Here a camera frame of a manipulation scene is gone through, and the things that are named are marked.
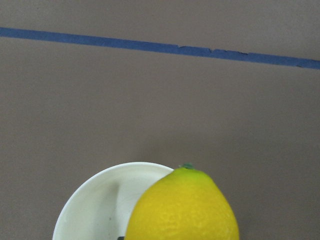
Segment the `yellow lemon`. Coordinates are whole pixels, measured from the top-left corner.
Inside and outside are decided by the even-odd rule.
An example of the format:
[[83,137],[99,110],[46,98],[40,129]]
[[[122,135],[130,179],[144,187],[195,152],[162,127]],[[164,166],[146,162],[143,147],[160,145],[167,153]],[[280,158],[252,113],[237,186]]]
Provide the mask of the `yellow lemon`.
[[126,240],[238,240],[235,214],[210,176],[190,163],[176,168],[139,198]]

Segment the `white bowl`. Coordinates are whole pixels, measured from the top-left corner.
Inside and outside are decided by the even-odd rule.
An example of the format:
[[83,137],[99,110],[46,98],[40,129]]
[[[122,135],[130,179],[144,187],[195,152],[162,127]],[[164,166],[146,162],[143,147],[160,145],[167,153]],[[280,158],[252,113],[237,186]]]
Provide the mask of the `white bowl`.
[[172,168],[129,162],[107,168],[85,181],[57,219],[54,240],[122,240],[132,210],[152,184]]

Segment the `brown paper table mat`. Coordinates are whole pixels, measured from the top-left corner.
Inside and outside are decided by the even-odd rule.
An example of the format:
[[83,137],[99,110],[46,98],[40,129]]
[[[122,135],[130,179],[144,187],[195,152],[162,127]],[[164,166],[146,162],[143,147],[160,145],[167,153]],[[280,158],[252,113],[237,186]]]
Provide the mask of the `brown paper table mat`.
[[[320,58],[317,0],[3,0],[0,25]],[[243,240],[317,240],[320,72],[1,38],[1,239],[50,240],[78,186],[125,162],[206,171]]]

